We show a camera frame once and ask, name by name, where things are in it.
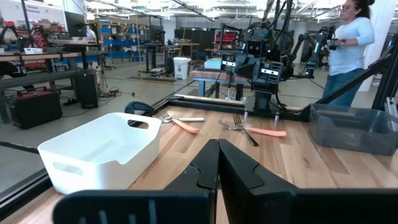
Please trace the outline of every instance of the gray plastic bin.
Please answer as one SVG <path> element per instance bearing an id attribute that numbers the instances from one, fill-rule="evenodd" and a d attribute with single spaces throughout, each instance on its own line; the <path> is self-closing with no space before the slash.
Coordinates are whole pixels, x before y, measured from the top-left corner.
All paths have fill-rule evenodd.
<path id="1" fill-rule="evenodd" d="M 314 104 L 309 127 L 321 146 L 385 156 L 398 148 L 398 118 L 379 110 Z"/>

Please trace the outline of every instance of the light blue shirt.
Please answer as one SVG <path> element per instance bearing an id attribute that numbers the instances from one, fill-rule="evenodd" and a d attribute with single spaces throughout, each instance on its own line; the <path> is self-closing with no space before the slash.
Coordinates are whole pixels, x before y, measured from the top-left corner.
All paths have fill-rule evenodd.
<path id="1" fill-rule="evenodd" d="M 330 75 L 348 73 L 357 68 L 365 68 L 364 51 L 367 45 L 374 43 L 374 30 L 370 19 L 356 18 L 349 24 L 337 28 L 336 37 L 339 40 L 357 39 L 358 46 L 342 46 L 331 50 L 329 65 Z"/>

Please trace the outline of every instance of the basket handle hole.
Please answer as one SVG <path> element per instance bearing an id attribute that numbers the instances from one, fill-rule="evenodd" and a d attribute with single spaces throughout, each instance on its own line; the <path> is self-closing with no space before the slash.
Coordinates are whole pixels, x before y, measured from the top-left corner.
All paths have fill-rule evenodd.
<path id="1" fill-rule="evenodd" d="M 147 122 L 128 120 L 127 124 L 130 127 L 139 128 L 139 129 L 147 130 L 149 128 L 149 124 Z"/>
<path id="2" fill-rule="evenodd" d="M 57 170 L 62 170 L 64 172 L 69 172 L 69 173 L 77 174 L 80 176 L 83 175 L 83 171 L 80 168 L 77 168 L 75 166 L 66 165 L 61 162 L 54 162 L 53 164 L 54 164 L 54 168 Z"/>

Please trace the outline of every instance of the concrete floor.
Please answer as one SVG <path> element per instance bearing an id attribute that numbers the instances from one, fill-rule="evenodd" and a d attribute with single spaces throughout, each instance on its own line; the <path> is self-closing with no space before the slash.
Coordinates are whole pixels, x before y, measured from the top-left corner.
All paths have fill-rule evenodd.
<path id="1" fill-rule="evenodd" d="M 83 110 L 80 104 L 63 106 L 63 115 L 67 118 L 61 118 L 56 121 L 43 124 L 28 130 L 21 130 L 11 124 L 0 124 L 0 141 L 12 142 L 29 147 L 37 147 L 40 143 L 54 138 L 71 129 L 77 128 L 93 119 L 104 114 L 112 112 L 123 112 L 124 107 L 131 101 L 141 101 L 149 105 L 161 100 L 165 96 L 177 93 L 187 95 L 197 93 L 198 82 L 188 80 L 179 80 L 173 84 L 170 83 L 147 83 L 128 80 L 128 77 L 137 76 L 140 70 L 139 63 L 117 63 L 118 68 L 106 70 L 106 81 L 108 89 L 116 86 L 122 95 L 110 101 L 101 101 L 100 107 L 95 110 Z M 323 86 L 325 86 L 327 72 L 317 71 L 314 80 L 290 80 L 280 84 L 280 100 L 286 105 L 295 107 L 304 107 L 310 103 L 316 102 L 321 98 Z M 69 84 L 69 80 L 60 80 L 57 84 Z M 369 108 L 373 102 L 376 89 L 371 88 L 367 93 L 358 93 L 354 100 L 354 107 Z M 252 96 L 253 93 L 245 91 L 244 96 Z M 72 97 L 72 91 L 63 91 L 62 96 Z M 38 155 L 29 152 L 22 152 L 15 149 L 0 147 L 0 193 L 11 187 L 26 177 L 32 175 L 44 167 Z"/>

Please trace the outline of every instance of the glasses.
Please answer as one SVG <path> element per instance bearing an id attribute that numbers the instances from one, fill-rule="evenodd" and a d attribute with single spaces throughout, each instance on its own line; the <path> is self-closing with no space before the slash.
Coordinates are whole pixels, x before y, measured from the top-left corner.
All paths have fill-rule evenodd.
<path id="1" fill-rule="evenodd" d="M 351 9 L 352 7 L 354 7 L 354 6 L 342 5 L 340 10 L 342 10 L 343 12 L 346 12 L 346 11 L 348 11 L 349 9 Z"/>

